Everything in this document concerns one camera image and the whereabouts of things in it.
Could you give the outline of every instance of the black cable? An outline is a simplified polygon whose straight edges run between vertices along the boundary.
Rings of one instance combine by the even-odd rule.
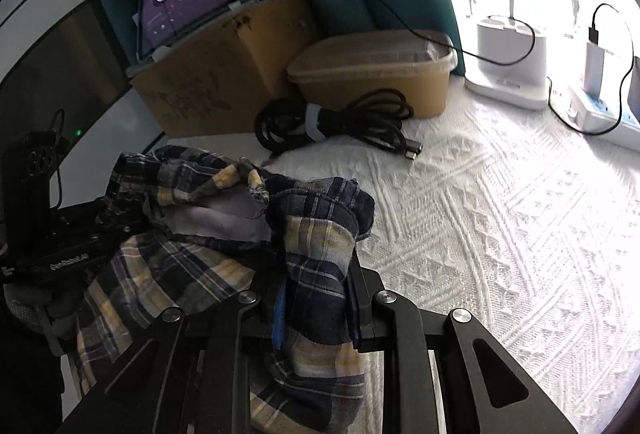
[[[162,140],[162,138],[164,138],[164,137],[165,137],[165,133],[164,133],[164,131],[163,131],[163,132],[161,132],[160,134],[158,134],[158,135],[153,139],[153,141],[152,141],[149,145],[147,145],[147,146],[142,150],[142,154],[147,154],[147,153],[148,153],[151,149],[153,149],[153,147],[155,147],[155,146],[158,144],[158,142],[159,142],[160,140]]]
[[[595,32],[595,22],[596,22],[596,14],[598,13],[598,10],[600,8],[602,8],[603,6],[608,6],[609,8],[611,8],[613,11],[615,11],[617,14],[620,14],[620,12],[618,10],[616,10],[612,5],[607,4],[606,2],[603,2],[601,5],[599,5],[596,10],[593,12],[593,19],[591,21],[591,30],[593,32]],[[562,116],[560,116],[558,114],[558,112],[554,109],[553,105],[551,104],[551,90],[553,88],[553,81],[551,80],[551,78],[547,77],[549,79],[549,98],[548,98],[548,106],[549,109],[551,109],[551,112],[556,116],[556,118],[558,120],[560,120],[560,122],[562,122],[562,124],[564,124],[565,127],[575,131],[575,132],[579,132],[580,134],[583,134],[585,136],[603,136],[604,134],[608,134],[610,133],[612,130],[615,130],[616,128],[618,128],[618,126],[622,123],[622,88],[624,86],[625,80],[627,79],[627,77],[632,73],[632,71],[634,70],[634,63],[635,63],[635,57],[636,57],[636,51],[634,49],[634,39],[633,39],[633,35],[631,33],[631,30],[629,29],[629,25],[625,22],[625,26],[626,26],[626,30],[629,32],[629,38],[631,39],[631,67],[629,68],[629,71],[627,71],[625,73],[625,76],[622,77],[622,80],[620,81],[620,89],[618,91],[618,102],[620,103],[620,111],[618,112],[618,119],[616,120],[616,123],[613,124],[611,127],[606,128],[604,130],[596,130],[596,131],[590,131],[590,130],[580,130],[577,127],[574,127],[573,125],[569,124],[569,122],[567,122],[564,118],[562,118]]]
[[[56,120],[60,115],[60,125],[58,126],[58,135],[56,138],[56,144],[53,147],[53,154],[56,155],[56,176],[58,178],[58,202],[56,206],[54,206],[54,210],[58,210],[62,205],[62,178],[60,177],[60,154],[58,153],[58,146],[60,145],[60,139],[62,138],[62,130],[65,127],[65,110],[60,108],[55,113],[53,113],[53,118],[51,119],[51,123],[49,124],[49,130],[53,129],[53,126],[56,124]]]
[[[451,44],[447,44],[445,42],[440,42],[439,40],[433,39],[431,37],[427,37],[425,35],[422,35],[421,33],[417,32],[416,30],[414,30],[413,28],[411,28],[405,21],[404,19],[402,19],[402,17],[400,17],[398,15],[398,12],[396,12],[396,10],[394,10],[388,2],[386,2],[385,0],[376,0],[378,1],[382,6],[384,6],[389,13],[391,13],[391,15],[393,15],[400,24],[402,24],[402,26],[404,26],[405,29],[409,30],[409,32],[411,32],[413,35],[417,36],[420,39],[426,40],[428,42],[433,42],[434,44],[439,44],[440,46],[444,46],[447,47],[449,49],[452,49],[454,51],[457,51],[459,53],[464,53],[465,55],[469,55],[470,57],[482,60],[484,62],[488,62],[489,64],[493,64],[495,66],[514,66],[516,64],[519,64],[520,62],[522,62],[524,59],[526,59],[529,55],[531,55],[531,53],[533,53],[533,48],[535,48],[536,46],[536,32],[534,31],[534,29],[527,24],[526,22],[516,19],[516,18],[511,18],[511,17],[506,17],[505,18],[510,18],[511,20],[514,20],[516,22],[519,22],[521,24],[524,24],[524,26],[526,26],[529,31],[531,32],[531,46],[529,47],[529,50],[523,55],[521,56],[521,58],[514,60],[514,61],[510,61],[510,62],[499,62],[499,61],[495,61],[493,59],[487,58],[487,57],[482,57],[480,55],[476,55],[475,53],[472,53],[470,51],[466,51],[463,50],[462,48],[457,48]],[[489,17],[489,19],[494,18],[494,17],[498,17],[498,15],[492,15]]]
[[[272,100],[255,119],[255,135],[274,156],[303,147],[314,140],[305,132],[306,102],[280,98]],[[325,137],[351,136],[378,149],[413,159],[422,144],[402,134],[402,122],[414,115],[414,108],[398,90],[383,88],[366,93],[343,110],[321,108],[318,130]]]

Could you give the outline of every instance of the plastic container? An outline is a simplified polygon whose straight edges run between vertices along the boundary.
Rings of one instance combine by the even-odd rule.
[[[437,31],[419,31],[439,42]],[[331,37],[303,51],[287,67],[308,102],[341,110],[379,88],[401,91],[416,118],[444,111],[449,74],[458,65],[455,51],[422,40],[407,30],[384,30]]]

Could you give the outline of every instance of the metal screw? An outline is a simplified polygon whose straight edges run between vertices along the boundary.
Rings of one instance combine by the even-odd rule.
[[[464,308],[454,309],[451,316],[456,322],[461,322],[462,324],[466,324],[471,320],[471,313]]]
[[[162,312],[162,320],[165,322],[175,322],[180,319],[182,312],[180,308],[167,308]]]
[[[238,300],[242,304],[252,304],[253,302],[258,300],[258,296],[253,291],[241,291],[238,294]]]
[[[388,289],[383,289],[376,293],[376,299],[383,304],[391,304],[392,302],[395,302],[397,298],[398,296]]]

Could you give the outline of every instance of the bed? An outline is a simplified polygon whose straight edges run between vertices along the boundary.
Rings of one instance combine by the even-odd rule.
[[[424,143],[414,162],[338,138],[269,169],[357,178],[376,199],[363,265],[422,308],[468,308],[580,434],[600,433],[640,374],[640,154],[455,77],[444,114],[405,129]],[[266,156],[247,135],[174,143]],[[367,365],[353,433],[382,425],[382,360]]]

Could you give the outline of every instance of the plaid shirt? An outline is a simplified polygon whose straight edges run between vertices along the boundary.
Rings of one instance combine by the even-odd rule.
[[[154,218],[162,207],[239,184],[268,203],[271,241],[176,236]],[[297,182],[246,160],[166,146],[147,156],[123,154],[106,201],[100,220],[145,205],[153,227],[124,242],[85,292],[71,356],[83,393],[165,308],[194,314],[247,289],[255,259],[275,261],[283,245],[286,334],[280,350],[252,363],[252,425],[267,433],[347,429],[362,402],[364,368],[347,326],[346,272],[374,210],[373,199],[354,180]]]

